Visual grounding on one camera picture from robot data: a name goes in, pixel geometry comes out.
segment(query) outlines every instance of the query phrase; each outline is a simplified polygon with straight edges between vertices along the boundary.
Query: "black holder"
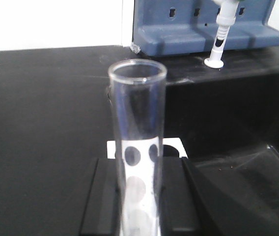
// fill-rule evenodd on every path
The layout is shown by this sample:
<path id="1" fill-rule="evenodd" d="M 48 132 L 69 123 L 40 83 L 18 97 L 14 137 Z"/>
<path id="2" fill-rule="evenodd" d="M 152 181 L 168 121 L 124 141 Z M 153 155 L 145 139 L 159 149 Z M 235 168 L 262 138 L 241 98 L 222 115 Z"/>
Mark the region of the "black holder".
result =
<path id="1" fill-rule="evenodd" d="M 87 200 L 82 236 L 118 234 L 119 192 L 115 160 L 99 159 Z M 160 224 L 165 236 L 199 236 L 199 220 L 178 157 L 165 157 L 160 199 Z"/>

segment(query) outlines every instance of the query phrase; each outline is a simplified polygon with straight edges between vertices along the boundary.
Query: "black surface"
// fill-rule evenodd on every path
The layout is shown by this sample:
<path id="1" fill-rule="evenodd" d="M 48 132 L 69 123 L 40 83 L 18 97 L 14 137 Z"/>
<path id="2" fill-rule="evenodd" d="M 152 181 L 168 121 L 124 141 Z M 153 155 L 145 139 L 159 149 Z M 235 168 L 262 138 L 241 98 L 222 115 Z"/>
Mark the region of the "black surface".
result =
<path id="1" fill-rule="evenodd" d="M 184 159 L 204 236 L 279 236 L 279 153 L 272 146 Z"/>
<path id="2" fill-rule="evenodd" d="M 200 236 L 201 227 L 178 157 L 164 157 L 163 190 L 160 200 L 161 234 L 164 236 Z"/>
<path id="3" fill-rule="evenodd" d="M 207 56 L 156 59 L 174 85 L 165 136 L 190 158 L 262 142 L 279 150 L 279 47 L 225 52 L 222 70 Z M 85 205 L 92 158 L 113 140 L 107 69 L 134 57 L 116 46 L 0 52 L 0 235 L 77 235 L 81 211 L 62 214 L 65 234 L 44 230 L 76 189 Z"/>
<path id="4" fill-rule="evenodd" d="M 118 199 L 115 160 L 99 159 L 80 235 L 115 235 L 119 222 Z"/>

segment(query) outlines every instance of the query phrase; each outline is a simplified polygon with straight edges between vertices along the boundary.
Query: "black circle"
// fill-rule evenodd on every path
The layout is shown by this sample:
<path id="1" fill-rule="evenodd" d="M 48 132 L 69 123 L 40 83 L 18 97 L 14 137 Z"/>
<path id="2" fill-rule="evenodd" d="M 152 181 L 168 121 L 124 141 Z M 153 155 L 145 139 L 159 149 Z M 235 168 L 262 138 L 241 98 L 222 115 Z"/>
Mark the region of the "black circle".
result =
<path id="1" fill-rule="evenodd" d="M 157 157 L 158 157 L 158 149 L 157 146 L 155 144 L 151 145 L 149 147 L 149 157 L 151 159 L 152 162 L 156 162 Z"/>
<path id="2" fill-rule="evenodd" d="M 179 157 L 179 151 L 170 145 L 164 145 L 164 156 Z"/>
<path id="3" fill-rule="evenodd" d="M 142 200 L 146 194 L 146 185 L 144 181 L 137 176 L 130 176 L 126 180 L 125 201 L 137 203 Z"/>
<path id="4" fill-rule="evenodd" d="M 140 162 L 140 151 L 135 147 L 127 147 L 124 156 L 126 163 L 130 166 L 135 166 Z"/>

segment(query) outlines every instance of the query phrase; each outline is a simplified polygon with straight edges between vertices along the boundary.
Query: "clear glass tube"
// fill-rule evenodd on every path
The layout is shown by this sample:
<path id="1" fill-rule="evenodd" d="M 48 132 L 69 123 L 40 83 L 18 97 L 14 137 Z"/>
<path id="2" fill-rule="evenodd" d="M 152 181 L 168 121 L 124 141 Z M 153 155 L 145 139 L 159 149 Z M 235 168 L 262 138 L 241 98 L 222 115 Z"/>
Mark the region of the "clear glass tube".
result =
<path id="1" fill-rule="evenodd" d="M 130 59 L 113 64 L 108 72 L 122 232 L 156 236 L 167 69 L 156 61 Z"/>

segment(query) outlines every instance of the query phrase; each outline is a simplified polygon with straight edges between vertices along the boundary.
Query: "black countertop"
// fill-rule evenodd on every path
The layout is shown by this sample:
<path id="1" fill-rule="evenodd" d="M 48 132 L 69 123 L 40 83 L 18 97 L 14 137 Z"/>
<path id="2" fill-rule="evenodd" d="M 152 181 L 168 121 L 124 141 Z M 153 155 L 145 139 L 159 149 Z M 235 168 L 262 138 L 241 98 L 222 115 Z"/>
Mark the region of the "black countertop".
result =
<path id="1" fill-rule="evenodd" d="M 207 56 L 156 59 L 168 67 L 165 136 L 190 158 L 279 145 L 279 47 L 225 52 L 221 70 Z M 113 140 L 107 69 L 137 57 L 118 46 L 0 52 L 0 235 L 79 234 L 95 160 Z"/>

